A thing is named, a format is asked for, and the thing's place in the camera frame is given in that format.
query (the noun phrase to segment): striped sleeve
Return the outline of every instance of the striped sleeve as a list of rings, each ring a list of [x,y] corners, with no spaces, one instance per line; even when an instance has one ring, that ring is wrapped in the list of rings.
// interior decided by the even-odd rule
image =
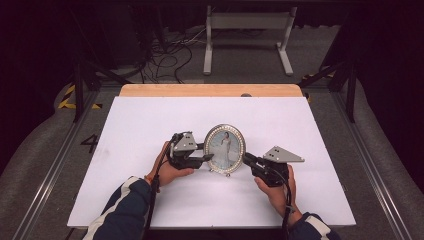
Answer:
[[[322,219],[311,213],[304,213],[289,231],[289,240],[340,240],[340,236],[329,228]]]
[[[84,240],[140,239],[150,191],[146,181],[129,178],[112,194],[102,215],[90,224]]]

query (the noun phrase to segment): handheld controller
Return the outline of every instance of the handheld controller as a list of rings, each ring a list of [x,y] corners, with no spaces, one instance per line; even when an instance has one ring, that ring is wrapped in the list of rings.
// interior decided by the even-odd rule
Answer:
[[[203,155],[203,157],[190,157],[194,151],[202,149],[203,143],[197,144],[194,141],[192,132],[175,133],[166,154],[169,164],[178,170],[184,168],[199,169],[204,162],[211,160],[213,157],[213,154]]]
[[[269,150],[263,158],[253,154],[243,155],[243,163],[251,167],[252,175],[260,177],[268,187],[282,186],[289,179],[287,162],[304,162],[305,159],[278,146]]]

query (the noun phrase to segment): circular object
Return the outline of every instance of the circular object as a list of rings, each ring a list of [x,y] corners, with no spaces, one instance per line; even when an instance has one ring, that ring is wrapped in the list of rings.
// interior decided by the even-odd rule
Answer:
[[[212,128],[206,135],[204,154],[214,154],[208,162],[212,171],[229,175],[243,162],[246,143],[241,132],[228,124]]]

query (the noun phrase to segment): white paper sheet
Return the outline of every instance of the white paper sheet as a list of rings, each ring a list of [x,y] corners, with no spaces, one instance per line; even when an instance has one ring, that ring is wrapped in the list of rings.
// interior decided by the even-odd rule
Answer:
[[[193,131],[196,142],[202,143],[211,128],[223,123],[239,129],[247,152],[256,156],[278,145],[305,158],[292,164],[301,211],[317,213],[329,225],[355,224],[305,98],[117,97],[68,226],[88,226],[128,177],[150,172],[174,133]],[[281,226],[281,217],[257,188],[248,166],[243,164],[229,178],[208,170],[203,164],[162,188],[152,228]]]

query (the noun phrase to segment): metal rail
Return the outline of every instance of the metal rail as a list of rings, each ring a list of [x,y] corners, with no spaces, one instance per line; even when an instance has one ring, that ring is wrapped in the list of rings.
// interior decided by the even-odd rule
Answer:
[[[340,96],[340,93],[333,92],[331,93],[334,102],[337,105],[338,111],[343,117],[346,125],[348,126],[349,132],[351,133],[355,144],[361,155],[361,163],[364,167],[364,170],[371,182],[374,192],[377,195],[377,198],[383,208],[383,211],[386,214],[387,219],[389,220],[390,226],[393,229],[394,234],[397,239],[412,239],[409,234],[408,229],[405,226],[402,217],[399,214],[399,211],[396,208],[395,203],[393,202],[392,196],[387,189],[386,185],[383,182],[383,179],[380,176],[380,173],[375,166],[370,153],[368,152],[364,141],[362,140],[361,134],[357,129],[356,125],[351,123],[349,117],[345,113],[345,103]]]
[[[87,98],[85,101],[84,109],[90,109],[90,106],[93,105],[94,100],[97,97],[98,92],[89,92],[87,93]],[[88,111],[84,111],[81,118],[78,122],[73,123],[69,129],[66,138],[59,149],[58,154],[55,157],[52,165],[50,166],[49,171],[47,172],[46,177],[41,183],[38,191],[28,208],[27,213],[25,214],[21,224],[19,225],[15,235],[12,239],[28,239],[32,229],[34,228],[35,223],[37,222],[38,217],[40,216],[41,211],[43,210],[44,205],[47,202],[47,199],[50,196],[53,187],[59,178],[60,172],[66,162],[67,156],[71,150],[72,144],[74,143],[75,137],[81,128],[82,123],[84,122]]]

